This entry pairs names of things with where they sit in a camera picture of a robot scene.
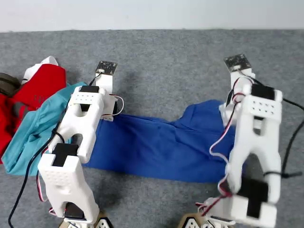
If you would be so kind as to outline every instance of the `black cable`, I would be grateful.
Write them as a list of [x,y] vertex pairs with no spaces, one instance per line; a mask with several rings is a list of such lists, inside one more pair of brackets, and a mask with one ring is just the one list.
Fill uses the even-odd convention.
[[[60,124],[60,122],[57,123],[56,127],[54,128],[55,130],[57,130],[57,128],[59,127],[59,124]],[[8,223],[9,223],[9,227],[11,227],[11,228],[14,228],[13,225],[12,225],[12,223],[11,223],[11,218],[12,218],[12,216],[13,216],[13,214],[14,214],[14,212],[15,212],[18,204],[19,204],[19,200],[20,200],[20,198],[22,196],[22,193],[24,191],[24,188],[25,188],[25,186],[27,184],[28,177],[29,177],[29,175],[28,175],[29,174],[29,169],[30,169],[32,163],[34,162],[34,160],[44,151],[44,149],[48,146],[48,144],[51,142],[51,140],[54,138],[54,136],[55,136],[55,134],[52,132],[51,137],[46,141],[46,143],[29,160],[29,163],[28,163],[28,166],[27,166],[27,170],[25,172],[23,184],[22,184],[20,192],[19,192],[19,194],[17,196],[17,199],[16,199],[16,202],[14,204],[14,207],[13,207],[13,209],[11,210],[11,212],[9,214]]]
[[52,133],[58,135],[59,138],[61,139],[62,143],[65,143],[65,139],[64,139],[64,138],[62,137],[62,135],[59,134],[55,129],[52,130]]
[[100,72],[99,75],[97,75],[96,77],[94,77],[94,78],[92,79],[92,81],[89,83],[89,86],[91,86],[91,85],[94,83],[94,81],[95,81],[101,74],[102,74],[102,72]]
[[[68,102],[67,102],[67,104],[66,104],[65,109],[64,109],[64,110],[62,111],[62,113],[61,113],[60,119],[63,118],[64,113],[67,111],[68,103],[69,103],[69,100],[68,100]],[[12,216],[13,216],[13,214],[14,214],[14,212],[15,212],[15,210],[16,210],[18,204],[19,204],[19,200],[20,200],[20,198],[21,198],[21,196],[22,196],[22,193],[23,193],[23,191],[24,191],[24,188],[25,188],[25,186],[26,186],[26,184],[27,184],[28,177],[29,177],[29,175],[28,175],[28,174],[29,174],[29,169],[30,169],[32,163],[33,163],[34,160],[35,160],[35,159],[44,151],[44,149],[48,146],[48,144],[52,141],[52,139],[54,138],[54,136],[55,136],[56,134],[60,137],[60,139],[62,140],[63,143],[65,142],[64,139],[63,139],[63,137],[62,137],[62,135],[59,134],[59,133],[57,132],[57,129],[58,129],[60,123],[61,123],[61,121],[58,121],[58,123],[56,124],[56,126],[55,126],[54,129],[52,130],[51,137],[46,141],[46,143],[45,143],[45,144],[44,144],[44,145],[43,145],[43,146],[42,146],[42,147],[41,147],[41,148],[32,156],[32,158],[29,160],[29,163],[28,163],[28,166],[27,166],[27,170],[26,170],[25,176],[24,176],[24,181],[23,181],[23,183],[22,183],[20,192],[19,192],[19,194],[18,194],[18,196],[17,196],[17,199],[16,199],[16,202],[15,202],[15,204],[14,204],[14,206],[13,206],[13,209],[11,210],[11,212],[10,212],[10,214],[9,214],[8,223],[9,223],[9,227],[10,227],[10,228],[14,228],[13,225],[12,225],[12,223],[11,223],[11,218],[12,218]]]
[[[261,83],[259,80],[251,77],[251,76],[248,76],[248,75],[245,75],[242,71],[239,70],[239,73],[244,75],[244,76],[247,76],[247,77],[250,77],[255,83],[259,84],[259,85],[262,85],[264,86],[263,83]],[[286,98],[283,98],[283,101],[285,101],[286,103],[289,103],[291,105],[294,105],[300,109],[302,109],[304,111],[304,107],[296,102],[293,102],[293,101],[290,101]],[[297,136],[297,134],[299,133],[299,131],[302,129],[302,127],[304,126],[304,119],[301,121],[301,123],[298,125],[298,127],[296,128],[296,130],[294,131],[293,135],[291,136],[289,142],[288,142],[288,145],[287,145],[287,148],[286,148],[286,152],[285,152],[285,156],[283,158],[283,163],[282,163],[282,172],[279,173],[279,172],[275,172],[275,171],[268,171],[268,172],[265,172],[264,173],[264,176],[268,175],[268,174],[278,174],[278,175],[281,175],[282,178],[290,178],[290,177],[296,177],[296,176],[302,176],[302,172],[301,171],[298,171],[298,172],[293,172],[293,173],[286,173],[285,170],[286,170],[286,166],[287,166],[287,162],[288,162],[288,157],[289,157],[289,154],[290,154],[290,150],[291,150],[291,147],[292,147],[292,144]]]
[[75,224],[69,222],[69,224],[71,224],[73,227],[79,228],[78,226],[76,226]]
[[210,225],[211,225],[213,228],[215,228],[214,225],[213,225],[209,220],[207,220],[207,222],[210,223]]

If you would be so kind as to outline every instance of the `white plastic part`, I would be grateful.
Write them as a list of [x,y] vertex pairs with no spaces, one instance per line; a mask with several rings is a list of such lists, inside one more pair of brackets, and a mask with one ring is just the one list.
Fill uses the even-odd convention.
[[[99,93],[85,93],[80,92],[80,88],[81,86],[75,88],[57,132],[65,141],[75,134],[82,135],[77,155],[81,163],[87,163],[92,154],[96,140],[95,132],[104,109],[105,90],[100,88]],[[81,111],[80,104],[90,105],[86,113]],[[55,135],[48,145],[49,151],[52,152],[56,144],[60,142],[60,137]]]
[[39,70],[39,68],[43,64],[53,64],[53,65],[58,66],[58,62],[56,61],[56,59],[53,56],[49,56],[49,57],[43,59],[41,61],[41,63],[35,64],[34,66],[26,69],[24,76],[23,76],[24,80],[22,80],[21,84],[28,82],[36,74],[36,72]]
[[[254,73],[252,73],[251,68],[242,70],[241,72],[244,75],[250,76],[252,78],[256,78],[256,75]],[[241,93],[245,85],[251,85],[249,77],[246,77],[243,74],[241,74],[238,71],[231,72],[231,74],[230,74],[231,89],[233,88],[233,85],[234,85],[235,81],[238,80],[237,83],[235,84],[235,87],[234,87],[234,94]],[[242,99],[243,99],[243,96],[240,95],[238,97],[237,101],[242,101]],[[234,107],[234,103],[232,103],[232,101],[229,102],[228,105],[227,105],[227,103],[224,103],[224,104],[219,106],[219,111],[221,113],[224,126],[227,125],[227,123],[230,119],[233,107]],[[236,124],[237,124],[237,115],[235,114],[232,117],[232,124],[231,125],[236,125]]]
[[262,202],[260,217],[254,218],[247,216],[248,198],[233,195],[232,197],[221,199],[207,214],[205,219],[209,216],[215,215],[221,218],[229,219],[244,225],[250,225],[261,228],[274,228],[276,225],[276,207],[271,203]]
[[[85,181],[79,157],[67,156],[63,167],[52,166],[54,159],[55,154],[44,153],[38,164],[54,212],[63,218],[66,202],[72,202],[85,214],[86,221],[81,223],[93,224],[99,214],[99,208]],[[80,222],[72,219],[65,221]]]
[[[281,172],[278,146],[283,95],[276,90],[276,99],[268,100],[248,95],[249,88],[249,85],[244,87],[246,96],[237,114],[235,143],[229,156],[228,183],[233,193],[237,193],[241,187],[242,166],[250,153],[258,157],[263,172]],[[260,135],[254,131],[258,127]],[[265,176],[265,181],[268,183],[268,202],[275,204],[280,197],[281,177],[269,174]]]
[[95,80],[96,86],[99,86],[100,88],[105,89],[109,94],[113,91],[113,76],[112,75],[104,75],[101,74],[96,80]]

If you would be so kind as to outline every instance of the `blue fabric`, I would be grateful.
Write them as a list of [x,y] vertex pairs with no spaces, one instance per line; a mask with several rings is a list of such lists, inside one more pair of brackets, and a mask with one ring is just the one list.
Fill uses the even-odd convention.
[[[144,177],[189,182],[218,182],[225,163],[209,154],[209,147],[224,131],[221,102],[206,101],[187,107],[182,118],[121,114],[113,122],[100,121],[89,163],[84,166]],[[228,157],[235,129],[215,147]]]
[[[82,85],[85,83],[77,83],[59,90],[49,97],[38,110],[26,114],[2,157],[7,173],[25,174],[31,157],[51,136],[51,131],[60,120],[61,113],[75,87]],[[33,162],[30,175],[36,175],[38,162],[38,158]]]

